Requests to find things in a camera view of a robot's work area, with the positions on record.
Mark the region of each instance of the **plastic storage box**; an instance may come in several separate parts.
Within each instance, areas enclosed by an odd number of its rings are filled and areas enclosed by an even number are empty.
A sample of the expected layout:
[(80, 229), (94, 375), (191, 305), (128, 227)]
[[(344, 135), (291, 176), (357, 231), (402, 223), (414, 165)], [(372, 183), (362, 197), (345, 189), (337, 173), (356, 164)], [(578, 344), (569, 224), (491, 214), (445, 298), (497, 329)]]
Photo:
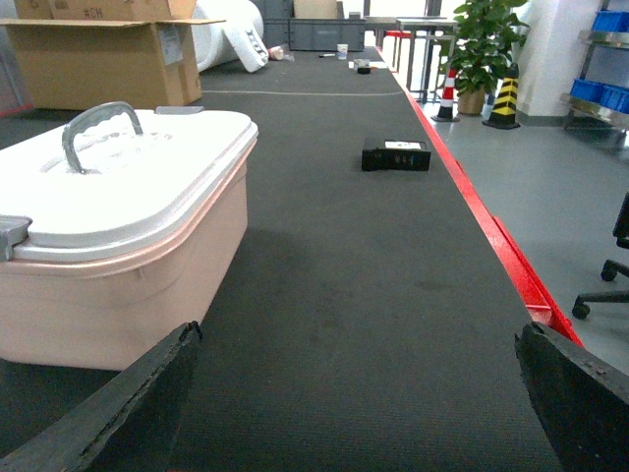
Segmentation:
[(266, 47), (288, 44), (288, 20), (264, 20), (263, 40)]
[(252, 0), (263, 20), (288, 20), (293, 16), (293, 0)]
[(629, 29), (629, 12), (616, 12), (603, 10), (597, 13), (592, 30), (594, 31), (619, 31), (626, 32)]
[(621, 113), (629, 113), (629, 89), (604, 86), (600, 104)]
[(296, 51), (349, 51), (365, 49), (365, 20), (297, 20), (289, 22), (290, 48)]
[(132, 130), (107, 108), (0, 151), (6, 360), (126, 369), (203, 320), (240, 245), (257, 126), (126, 106)]
[(600, 98), (602, 97), (603, 87), (604, 84), (600, 84), (598, 82), (575, 79), (574, 84), (572, 85), (572, 90), (570, 90), (570, 94), (575, 98), (599, 103)]

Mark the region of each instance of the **potted plant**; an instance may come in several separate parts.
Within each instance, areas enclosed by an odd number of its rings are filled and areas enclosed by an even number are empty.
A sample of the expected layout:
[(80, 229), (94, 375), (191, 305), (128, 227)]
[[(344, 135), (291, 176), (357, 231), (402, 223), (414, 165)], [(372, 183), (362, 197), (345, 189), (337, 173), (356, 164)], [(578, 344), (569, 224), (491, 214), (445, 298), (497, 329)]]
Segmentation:
[(528, 27), (512, 8), (529, 0), (465, 0), (454, 10), (458, 23), (456, 47), (450, 67), (457, 71), (455, 87), (459, 113), (478, 115), (483, 111), (485, 94), (495, 92), (513, 58), (514, 43), (524, 45)]

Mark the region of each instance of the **traffic cone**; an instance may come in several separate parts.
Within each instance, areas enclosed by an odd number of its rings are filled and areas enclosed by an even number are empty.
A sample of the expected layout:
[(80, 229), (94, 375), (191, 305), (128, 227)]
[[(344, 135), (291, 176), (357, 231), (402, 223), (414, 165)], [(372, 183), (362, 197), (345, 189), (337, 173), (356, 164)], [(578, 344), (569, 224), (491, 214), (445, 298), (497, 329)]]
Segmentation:
[(438, 121), (440, 123), (459, 121), (458, 117), (452, 116), (452, 106), (454, 103), (454, 76), (456, 76), (456, 71), (454, 69), (450, 69), (448, 77), (445, 79), (445, 87), (443, 88), (443, 97), (441, 98), (439, 111), (436, 116), (432, 117), (434, 121)]
[(486, 126), (498, 130), (512, 130), (520, 128), (520, 123), (515, 121), (515, 111), (518, 103), (518, 76), (520, 71), (517, 64), (511, 64), (507, 71), (502, 88), (495, 99), (489, 119), (483, 122)]

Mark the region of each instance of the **green leaves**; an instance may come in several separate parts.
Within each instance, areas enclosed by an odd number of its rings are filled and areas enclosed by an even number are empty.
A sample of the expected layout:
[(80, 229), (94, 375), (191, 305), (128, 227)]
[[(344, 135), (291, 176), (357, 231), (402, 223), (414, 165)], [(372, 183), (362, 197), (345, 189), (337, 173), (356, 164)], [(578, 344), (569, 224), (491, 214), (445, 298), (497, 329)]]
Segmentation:
[(493, 91), (506, 74), (511, 62), (513, 44), (524, 44), (526, 36), (512, 8), (528, 0), (465, 0), (454, 13), (457, 47), (451, 67), (457, 71), (455, 81), (459, 92), (484, 88)]

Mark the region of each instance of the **gray floor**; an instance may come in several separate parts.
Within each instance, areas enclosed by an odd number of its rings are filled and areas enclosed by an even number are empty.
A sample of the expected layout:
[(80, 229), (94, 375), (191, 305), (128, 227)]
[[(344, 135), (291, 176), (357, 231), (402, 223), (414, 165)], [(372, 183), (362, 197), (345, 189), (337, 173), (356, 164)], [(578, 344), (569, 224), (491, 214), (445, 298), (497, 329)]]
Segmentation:
[[(427, 104), (432, 116), (438, 104)], [(486, 106), (485, 117), (491, 109)], [(523, 126), (502, 131), (481, 117), (435, 123), (489, 211), (507, 226), (586, 347), (629, 374), (629, 305), (592, 304), (584, 321), (570, 312), (579, 292), (629, 289), (600, 279), (605, 259), (629, 262), (611, 235), (629, 190), (629, 148), (616, 132)]]

